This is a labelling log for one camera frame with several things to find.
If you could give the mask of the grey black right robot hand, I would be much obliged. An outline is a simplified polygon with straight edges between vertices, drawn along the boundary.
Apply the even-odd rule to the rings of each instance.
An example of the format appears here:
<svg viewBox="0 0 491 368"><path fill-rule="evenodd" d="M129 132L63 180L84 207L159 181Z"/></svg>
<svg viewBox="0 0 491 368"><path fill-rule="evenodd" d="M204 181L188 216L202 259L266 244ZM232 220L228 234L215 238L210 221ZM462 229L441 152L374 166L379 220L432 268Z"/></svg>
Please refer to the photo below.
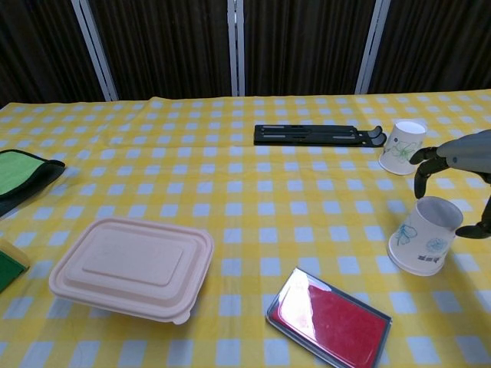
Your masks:
<svg viewBox="0 0 491 368"><path fill-rule="evenodd" d="M491 130L483 130L448 141L440 146L420 148L410 158L416 165L414 195L425 196L427 180L446 169L458 169L478 175L491 186ZM475 225L459 227L455 234L461 238L485 239L491 237L491 196L481 219Z"/></svg>

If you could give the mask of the white floral paper cup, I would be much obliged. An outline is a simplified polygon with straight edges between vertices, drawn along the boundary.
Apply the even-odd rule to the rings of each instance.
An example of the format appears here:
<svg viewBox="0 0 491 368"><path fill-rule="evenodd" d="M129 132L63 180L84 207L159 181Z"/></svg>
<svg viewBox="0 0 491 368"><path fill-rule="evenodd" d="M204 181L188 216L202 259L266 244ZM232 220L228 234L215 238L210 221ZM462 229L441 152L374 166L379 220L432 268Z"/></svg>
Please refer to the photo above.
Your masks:
<svg viewBox="0 0 491 368"><path fill-rule="evenodd" d="M418 199L390 237L387 254L406 272L432 276L444 266L462 222L463 214L452 202L435 196Z"/></svg>

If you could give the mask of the paper cup green flower print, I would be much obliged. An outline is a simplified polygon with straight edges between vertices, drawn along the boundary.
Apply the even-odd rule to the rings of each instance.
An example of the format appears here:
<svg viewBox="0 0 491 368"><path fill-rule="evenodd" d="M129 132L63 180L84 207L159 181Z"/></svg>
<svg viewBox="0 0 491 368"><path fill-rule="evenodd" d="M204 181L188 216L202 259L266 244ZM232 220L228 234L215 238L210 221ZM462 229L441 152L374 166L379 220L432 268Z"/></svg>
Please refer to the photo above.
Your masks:
<svg viewBox="0 0 491 368"><path fill-rule="evenodd" d="M410 158L422 147L426 134L426 125L420 121L396 120L378 159L381 167L399 176L413 173L416 166Z"/></svg>

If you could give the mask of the black folding stand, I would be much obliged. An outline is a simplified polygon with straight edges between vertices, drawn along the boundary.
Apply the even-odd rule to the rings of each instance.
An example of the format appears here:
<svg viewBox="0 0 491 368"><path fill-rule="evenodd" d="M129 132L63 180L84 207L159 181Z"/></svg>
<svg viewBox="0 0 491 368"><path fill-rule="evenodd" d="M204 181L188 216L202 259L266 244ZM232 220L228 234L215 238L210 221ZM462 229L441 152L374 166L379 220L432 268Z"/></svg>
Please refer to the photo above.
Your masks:
<svg viewBox="0 0 491 368"><path fill-rule="evenodd" d="M387 135L380 126L358 130L339 125L255 125L255 146L383 147Z"/></svg>

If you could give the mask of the red ink pad case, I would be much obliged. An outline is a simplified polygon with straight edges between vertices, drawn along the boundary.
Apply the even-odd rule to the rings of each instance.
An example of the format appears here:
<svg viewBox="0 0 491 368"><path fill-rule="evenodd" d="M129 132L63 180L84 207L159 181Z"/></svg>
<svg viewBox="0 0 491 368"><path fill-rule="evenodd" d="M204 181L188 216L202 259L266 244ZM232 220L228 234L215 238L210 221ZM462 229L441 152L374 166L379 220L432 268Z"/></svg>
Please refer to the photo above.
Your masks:
<svg viewBox="0 0 491 368"><path fill-rule="evenodd" d="M295 268L265 314L284 335L335 368L377 368L392 318Z"/></svg>

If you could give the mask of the yellow white checked tablecloth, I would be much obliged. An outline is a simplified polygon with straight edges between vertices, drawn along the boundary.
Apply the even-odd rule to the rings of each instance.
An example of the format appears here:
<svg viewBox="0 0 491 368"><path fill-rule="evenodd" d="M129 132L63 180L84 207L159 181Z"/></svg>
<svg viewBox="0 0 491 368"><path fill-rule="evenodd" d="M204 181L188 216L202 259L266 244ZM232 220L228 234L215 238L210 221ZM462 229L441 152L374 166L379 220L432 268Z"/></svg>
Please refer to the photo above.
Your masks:
<svg viewBox="0 0 491 368"><path fill-rule="evenodd" d="M238 97L0 108L0 150L66 164L0 218L31 261L0 293L0 368L317 366L265 320L300 267L392 317L381 365L491 368L491 240L458 238L432 277L400 270L390 235L414 207L413 179L371 148L254 146L257 124L397 119L425 144L491 129L491 90L440 94ZM97 219L202 228L215 251L191 318L161 324L57 299L48 276Z"/></svg>

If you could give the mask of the beige lidded lunch box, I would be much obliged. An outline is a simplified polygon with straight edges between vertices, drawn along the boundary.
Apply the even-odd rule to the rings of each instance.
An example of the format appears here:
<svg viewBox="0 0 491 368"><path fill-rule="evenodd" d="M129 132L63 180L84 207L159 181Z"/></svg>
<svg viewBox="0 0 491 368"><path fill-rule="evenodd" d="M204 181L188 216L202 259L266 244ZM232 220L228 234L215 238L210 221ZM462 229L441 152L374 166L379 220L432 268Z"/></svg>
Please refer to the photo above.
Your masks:
<svg viewBox="0 0 491 368"><path fill-rule="evenodd" d="M200 229L131 218L90 224L53 268L69 301L176 325L189 320L214 252Z"/></svg>

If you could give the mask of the green cloth black edged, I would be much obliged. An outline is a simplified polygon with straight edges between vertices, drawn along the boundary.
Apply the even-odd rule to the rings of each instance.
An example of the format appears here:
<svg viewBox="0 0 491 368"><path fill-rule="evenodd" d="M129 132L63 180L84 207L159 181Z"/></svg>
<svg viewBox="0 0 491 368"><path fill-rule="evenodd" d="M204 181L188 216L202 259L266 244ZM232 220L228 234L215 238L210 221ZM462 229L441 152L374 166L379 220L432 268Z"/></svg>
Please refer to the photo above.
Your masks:
<svg viewBox="0 0 491 368"><path fill-rule="evenodd" d="M0 151L0 217L37 195L65 171L56 159L16 149Z"/></svg>

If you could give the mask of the yellow green sponge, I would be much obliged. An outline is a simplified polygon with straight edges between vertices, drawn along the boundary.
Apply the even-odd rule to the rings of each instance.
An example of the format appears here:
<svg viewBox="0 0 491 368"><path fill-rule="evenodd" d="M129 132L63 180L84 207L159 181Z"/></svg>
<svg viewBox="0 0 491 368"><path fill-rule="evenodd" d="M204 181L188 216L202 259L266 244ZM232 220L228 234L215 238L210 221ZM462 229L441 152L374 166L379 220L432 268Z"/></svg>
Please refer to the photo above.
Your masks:
<svg viewBox="0 0 491 368"><path fill-rule="evenodd" d="M28 256L10 242L0 238L0 293L30 268Z"/></svg>

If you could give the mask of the white screen frame post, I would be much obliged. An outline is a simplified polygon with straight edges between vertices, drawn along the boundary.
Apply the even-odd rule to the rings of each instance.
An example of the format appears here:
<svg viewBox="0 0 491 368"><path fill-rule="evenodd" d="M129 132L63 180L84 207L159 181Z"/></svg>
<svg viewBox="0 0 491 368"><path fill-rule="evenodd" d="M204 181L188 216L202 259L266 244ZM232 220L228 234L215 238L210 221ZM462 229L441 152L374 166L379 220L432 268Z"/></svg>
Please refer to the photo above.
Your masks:
<svg viewBox="0 0 491 368"><path fill-rule="evenodd" d="M231 91L234 97L246 95L244 0L226 0L229 39Z"/></svg>
<svg viewBox="0 0 491 368"><path fill-rule="evenodd" d="M104 99L106 101L119 100L89 0L70 1Z"/></svg>
<svg viewBox="0 0 491 368"><path fill-rule="evenodd" d="M371 77L377 60L391 0L375 0L371 23L367 33L364 52L358 72L355 94L366 94L370 87Z"/></svg>

